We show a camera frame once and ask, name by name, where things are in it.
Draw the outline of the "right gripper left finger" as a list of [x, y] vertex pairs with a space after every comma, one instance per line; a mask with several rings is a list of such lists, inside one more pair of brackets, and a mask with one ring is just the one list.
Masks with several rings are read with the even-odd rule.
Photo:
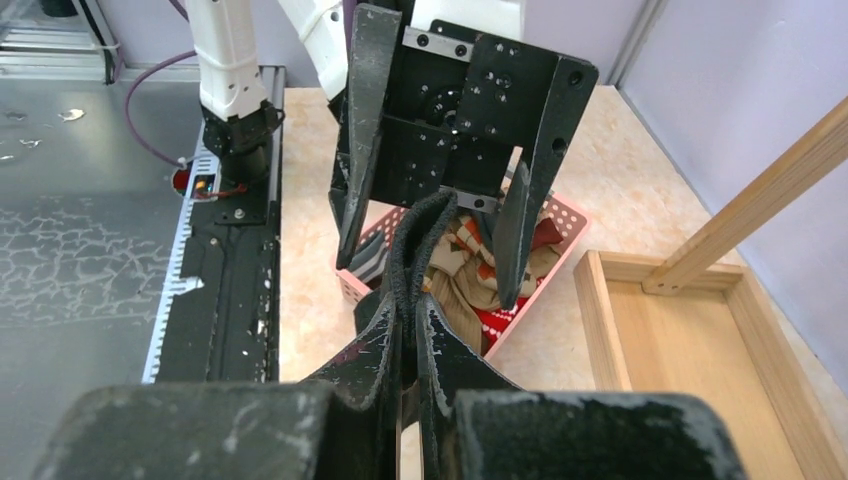
[[367, 327], [296, 383], [113, 386], [81, 396], [37, 479], [394, 479], [400, 328], [374, 294]]

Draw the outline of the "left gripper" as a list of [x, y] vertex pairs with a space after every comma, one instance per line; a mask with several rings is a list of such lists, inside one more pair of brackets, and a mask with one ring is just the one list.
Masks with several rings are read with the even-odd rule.
[[592, 95], [588, 61], [399, 11], [361, 4], [353, 15], [348, 94], [331, 209], [341, 225], [336, 267], [355, 253], [367, 204], [410, 207], [442, 189], [481, 209], [496, 200], [497, 292], [517, 302], [540, 213]]

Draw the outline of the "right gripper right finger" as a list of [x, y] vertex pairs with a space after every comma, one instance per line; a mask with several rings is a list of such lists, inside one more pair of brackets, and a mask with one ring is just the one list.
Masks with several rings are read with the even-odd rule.
[[524, 390], [416, 306], [427, 479], [742, 479], [719, 416], [681, 393]]

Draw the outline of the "black sock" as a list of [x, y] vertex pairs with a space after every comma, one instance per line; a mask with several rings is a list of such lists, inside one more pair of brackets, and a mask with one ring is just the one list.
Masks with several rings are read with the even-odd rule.
[[417, 379], [416, 305], [433, 250], [458, 210], [457, 195], [438, 192], [416, 202], [395, 231], [388, 252], [386, 277], [381, 287], [367, 294], [354, 308], [355, 329], [362, 333], [386, 295], [395, 300], [395, 319], [401, 325], [402, 386]]

